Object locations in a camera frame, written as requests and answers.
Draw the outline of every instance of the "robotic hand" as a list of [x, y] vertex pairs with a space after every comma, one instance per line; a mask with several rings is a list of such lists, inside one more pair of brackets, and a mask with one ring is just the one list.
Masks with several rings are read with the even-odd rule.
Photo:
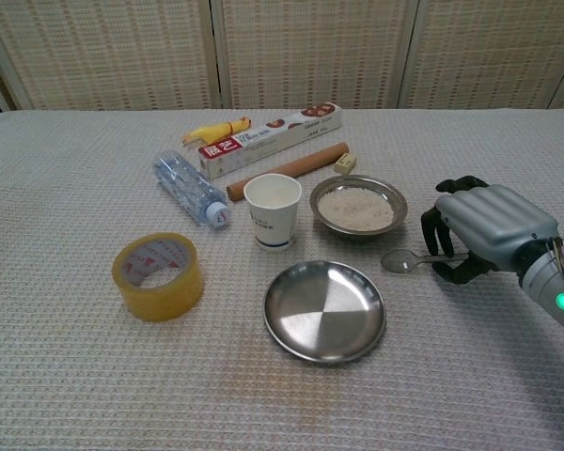
[[433, 263], [434, 270], [454, 284], [488, 271], [516, 272], [525, 293], [564, 326], [564, 241], [556, 219], [511, 189], [472, 176], [442, 181], [436, 190], [451, 195], [422, 214], [426, 245], [438, 255], [438, 237], [452, 257], [452, 230], [469, 257], [456, 268]]

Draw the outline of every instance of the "packing tape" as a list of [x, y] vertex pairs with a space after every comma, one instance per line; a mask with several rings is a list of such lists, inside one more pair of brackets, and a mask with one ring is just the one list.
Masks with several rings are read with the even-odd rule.
[[[180, 268], [180, 274], [159, 287], [140, 287], [145, 277], [162, 268]], [[112, 272], [128, 309], [145, 321], [178, 317], [203, 292], [195, 246], [177, 233], [155, 233], [130, 243], [115, 258]]]

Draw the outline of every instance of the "table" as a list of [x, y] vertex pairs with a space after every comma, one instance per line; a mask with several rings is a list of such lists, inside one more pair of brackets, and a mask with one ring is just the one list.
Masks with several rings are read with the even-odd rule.
[[[341, 129], [215, 181], [345, 141], [353, 172], [409, 205], [401, 229], [367, 243], [314, 223], [308, 194], [331, 166], [300, 178], [297, 241], [276, 254], [254, 243], [246, 202], [228, 228], [199, 226], [151, 173], [199, 125], [287, 113], [0, 115], [0, 449], [564, 450], [564, 329], [516, 276], [455, 287], [379, 265], [395, 247], [425, 253], [434, 185], [466, 174], [531, 199], [564, 236], [564, 110], [349, 110]], [[195, 243], [206, 285], [189, 313], [154, 324], [126, 310], [110, 270], [159, 231]], [[336, 367], [284, 352], [262, 318], [274, 277], [320, 258], [364, 272], [388, 314], [379, 346]]]

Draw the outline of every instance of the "paper cup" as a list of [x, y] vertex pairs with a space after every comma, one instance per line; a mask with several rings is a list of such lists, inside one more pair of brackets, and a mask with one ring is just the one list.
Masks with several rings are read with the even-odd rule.
[[302, 193], [301, 183], [281, 174], [264, 174], [244, 186], [260, 247], [281, 251], [292, 244]]

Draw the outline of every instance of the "robot finger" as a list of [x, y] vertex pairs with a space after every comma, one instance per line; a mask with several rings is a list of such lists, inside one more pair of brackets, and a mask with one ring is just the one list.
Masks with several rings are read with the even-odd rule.
[[422, 224], [422, 233], [424, 234], [424, 241], [426, 247], [432, 256], [439, 254], [439, 246], [437, 243], [437, 236], [441, 243], [443, 252], [450, 257], [453, 257], [453, 244], [449, 236], [449, 227], [441, 219], [441, 213], [437, 208], [432, 208], [422, 214], [420, 218]]
[[467, 284], [475, 277], [494, 268], [493, 264], [470, 255], [456, 268], [451, 268], [446, 263], [434, 262], [432, 268], [448, 282], [456, 285]]
[[474, 176], [464, 176], [457, 180], [447, 179], [443, 180], [441, 183], [436, 185], [436, 191], [440, 193], [450, 193], [454, 194], [457, 191], [468, 191], [475, 187], [486, 188], [489, 184], [481, 179], [477, 179]]

